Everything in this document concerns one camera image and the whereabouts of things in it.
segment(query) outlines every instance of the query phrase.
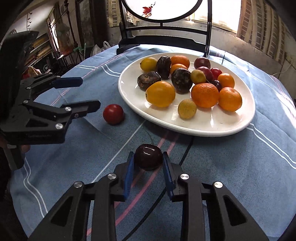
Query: tablecloth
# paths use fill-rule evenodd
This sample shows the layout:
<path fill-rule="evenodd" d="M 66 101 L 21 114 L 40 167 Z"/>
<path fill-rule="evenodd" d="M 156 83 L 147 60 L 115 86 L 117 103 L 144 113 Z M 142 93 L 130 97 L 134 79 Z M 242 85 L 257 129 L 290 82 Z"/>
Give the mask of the tablecloth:
<path fill-rule="evenodd" d="M 270 240 L 277 240 L 296 213 L 296 110 L 278 79 L 225 51 L 211 47 L 210 59 L 236 73 L 250 88 L 256 114 L 243 131 L 226 137 L 192 137 L 159 127 L 133 112 L 117 88 L 120 73 L 144 56 L 178 52 L 202 53 L 141 45 L 116 55 L 114 46 L 86 59 L 65 77 L 80 76 L 83 85 L 51 89 L 36 101 L 51 106 L 98 99 L 102 105 L 84 118 L 74 119 L 65 143 L 36 145 L 26 154 L 25 165 L 15 171 L 10 191 L 16 214 L 29 236 L 38 223 L 77 180 L 90 183 L 125 162 L 129 151 L 152 143 L 167 151 L 173 163 L 204 183 L 221 181 L 244 205 Z M 102 118 L 109 104 L 120 104 L 125 120 L 118 126 Z M 130 241 L 179 240 L 182 204 L 162 198 L 165 183 L 160 170 L 140 171 L 125 203 L 116 203 L 118 240 L 124 239 L 149 212 Z M 151 206 L 160 200 L 153 210 Z M 91 237 L 90 212 L 88 240 Z"/>

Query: white plastic bag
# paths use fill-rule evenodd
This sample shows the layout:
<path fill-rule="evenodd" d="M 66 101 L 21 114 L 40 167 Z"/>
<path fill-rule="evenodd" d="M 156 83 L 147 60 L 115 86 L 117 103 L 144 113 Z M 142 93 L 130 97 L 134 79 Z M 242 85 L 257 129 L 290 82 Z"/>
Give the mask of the white plastic bag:
<path fill-rule="evenodd" d="M 104 50 L 108 49 L 108 48 L 111 48 L 110 44 L 107 42 L 107 41 L 104 41 L 103 43 L 103 47 L 102 48 L 99 48 L 98 45 L 95 45 L 91 51 L 91 57 L 92 56 L 95 56 L 96 54 L 98 53 L 101 53 L 103 52 Z"/>

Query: red tomato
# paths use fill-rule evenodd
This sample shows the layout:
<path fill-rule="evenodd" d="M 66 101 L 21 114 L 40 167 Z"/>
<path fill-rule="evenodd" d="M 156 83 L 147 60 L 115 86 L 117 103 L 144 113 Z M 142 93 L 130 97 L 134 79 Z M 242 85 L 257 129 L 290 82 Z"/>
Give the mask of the red tomato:
<path fill-rule="evenodd" d="M 104 120 L 110 125 L 116 125 L 123 121 L 124 112 L 120 105 L 110 104 L 103 111 Z"/>
<path fill-rule="evenodd" d="M 218 76 L 222 74 L 222 71 L 218 68 L 211 68 L 211 72 L 213 73 L 214 80 L 217 80 Z"/>

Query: framed picture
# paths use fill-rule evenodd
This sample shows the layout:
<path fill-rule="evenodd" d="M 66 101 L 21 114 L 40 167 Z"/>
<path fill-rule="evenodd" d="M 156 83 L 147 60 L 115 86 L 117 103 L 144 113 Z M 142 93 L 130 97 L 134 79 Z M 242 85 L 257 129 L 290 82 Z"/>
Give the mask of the framed picture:
<path fill-rule="evenodd" d="M 103 47 L 108 41 L 105 1 L 75 0 L 75 11 L 81 47 Z"/>

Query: oval plate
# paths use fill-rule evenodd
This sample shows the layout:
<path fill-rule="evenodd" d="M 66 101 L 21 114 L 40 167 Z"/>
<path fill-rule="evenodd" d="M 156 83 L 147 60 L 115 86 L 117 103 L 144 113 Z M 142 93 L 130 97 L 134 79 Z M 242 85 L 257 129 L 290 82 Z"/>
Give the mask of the oval plate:
<path fill-rule="evenodd" d="M 178 105 L 183 99 L 190 98 L 190 93 L 177 94 L 173 103 L 163 109 L 151 105 L 145 98 L 145 92 L 137 85 L 137 78 L 143 74 L 140 62 L 147 57 L 159 59 L 161 56 L 172 57 L 184 55 L 190 60 L 189 71 L 194 70 L 194 61 L 199 56 L 184 53 L 159 53 L 138 59 L 127 66 L 121 73 L 118 80 L 118 90 L 123 100 L 140 116 L 159 126 L 177 131 L 180 133 L 204 136 L 221 137 L 235 134 L 245 129 L 255 115 L 255 101 L 248 86 L 235 73 L 228 68 L 212 60 L 211 68 L 219 68 L 223 73 L 229 73 L 235 80 L 235 89 L 242 96 L 242 106 L 236 112 L 226 112 L 219 105 L 212 108 L 197 108 L 195 116 L 189 120 L 183 120 L 178 115 Z"/>

